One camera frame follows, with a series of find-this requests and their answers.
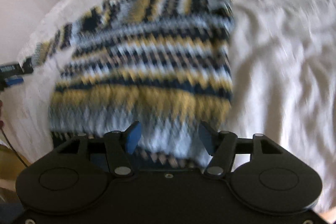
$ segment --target silver screw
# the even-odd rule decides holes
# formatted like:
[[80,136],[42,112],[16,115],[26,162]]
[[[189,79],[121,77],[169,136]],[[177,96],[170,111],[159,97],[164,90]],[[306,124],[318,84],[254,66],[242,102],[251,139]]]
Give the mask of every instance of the silver screw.
[[165,174],[165,178],[166,178],[166,179],[172,179],[173,177],[174,177],[173,174],[170,174],[170,173],[166,173],[166,174]]
[[207,169],[208,174],[214,175],[214,176],[220,176],[223,174],[224,170],[223,168],[219,166],[212,166]]
[[126,166],[119,166],[119,167],[115,168],[114,172],[117,175],[125,176],[125,175],[128,175],[129,173],[131,173],[131,169],[126,167]]

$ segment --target cable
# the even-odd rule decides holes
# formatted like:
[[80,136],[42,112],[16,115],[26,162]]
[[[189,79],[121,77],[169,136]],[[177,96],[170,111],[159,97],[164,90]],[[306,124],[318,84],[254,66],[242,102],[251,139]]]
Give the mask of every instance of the cable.
[[22,164],[25,166],[25,167],[28,167],[28,165],[23,161],[23,159],[19,156],[19,154],[16,152],[16,150],[14,149],[14,147],[11,145],[11,143],[9,142],[9,140],[7,139],[7,136],[5,135],[4,131],[2,128],[0,128],[3,136],[5,137],[6,139],[6,142],[8,143],[9,147],[13,150],[15,156],[22,162]]

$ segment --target striped sweater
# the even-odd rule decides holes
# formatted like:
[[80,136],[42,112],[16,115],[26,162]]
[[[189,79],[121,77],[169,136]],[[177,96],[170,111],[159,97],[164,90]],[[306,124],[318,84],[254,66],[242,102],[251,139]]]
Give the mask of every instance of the striped sweater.
[[197,127],[220,128],[232,97],[231,0],[104,0],[38,45],[33,65],[74,47],[51,98],[50,129],[103,136],[142,123],[139,147],[210,157]]

